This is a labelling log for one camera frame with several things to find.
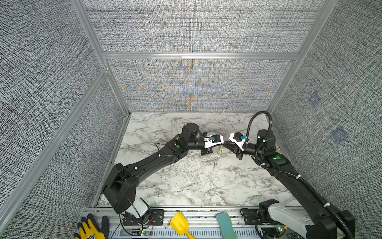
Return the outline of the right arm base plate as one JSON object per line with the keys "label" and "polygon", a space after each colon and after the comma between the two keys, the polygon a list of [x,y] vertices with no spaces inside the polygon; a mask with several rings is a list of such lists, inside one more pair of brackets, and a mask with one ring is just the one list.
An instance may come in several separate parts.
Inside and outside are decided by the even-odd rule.
{"label": "right arm base plate", "polygon": [[239,212],[244,219],[245,225],[255,225],[256,222],[270,219],[268,211],[262,207],[259,209],[242,208]]}

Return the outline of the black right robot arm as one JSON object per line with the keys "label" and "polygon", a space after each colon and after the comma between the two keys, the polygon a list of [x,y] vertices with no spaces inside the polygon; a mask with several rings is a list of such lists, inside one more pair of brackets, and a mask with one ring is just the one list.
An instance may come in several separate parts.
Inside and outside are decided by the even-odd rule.
{"label": "black right robot arm", "polygon": [[353,239],[355,217],[339,210],[322,197],[294,168],[291,161],[276,150],[272,131],[258,131],[257,142],[249,143],[241,133],[232,133],[223,146],[239,159],[249,155],[257,165],[281,182],[305,209],[308,216],[298,214],[271,199],[259,204],[255,225],[284,225],[305,239]]}

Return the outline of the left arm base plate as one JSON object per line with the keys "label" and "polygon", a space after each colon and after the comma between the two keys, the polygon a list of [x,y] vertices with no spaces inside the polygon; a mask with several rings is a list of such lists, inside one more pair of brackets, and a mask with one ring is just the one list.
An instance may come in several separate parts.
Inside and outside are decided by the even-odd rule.
{"label": "left arm base plate", "polygon": [[125,212],[125,217],[122,221],[124,226],[138,226],[143,225],[148,227],[148,224],[153,226],[162,226],[164,220],[164,210],[162,209],[149,209],[140,219],[136,218],[134,215]]}

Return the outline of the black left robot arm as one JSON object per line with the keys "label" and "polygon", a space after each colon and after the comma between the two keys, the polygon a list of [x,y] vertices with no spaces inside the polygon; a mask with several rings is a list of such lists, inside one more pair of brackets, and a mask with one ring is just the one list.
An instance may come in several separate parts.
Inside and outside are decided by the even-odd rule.
{"label": "black left robot arm", "polygon": [[164,144],[152,155],[124,166],[118,163],[111,169],[103,187],[102,193],[113,207],[114,211],[121,214],[134,207],[137,186],[158,170],[174,164],[187,156],[189,150],[206,150],[205,143],[218,136],[207,136],[201,133],[195,123],[187,123],[182,132]]}

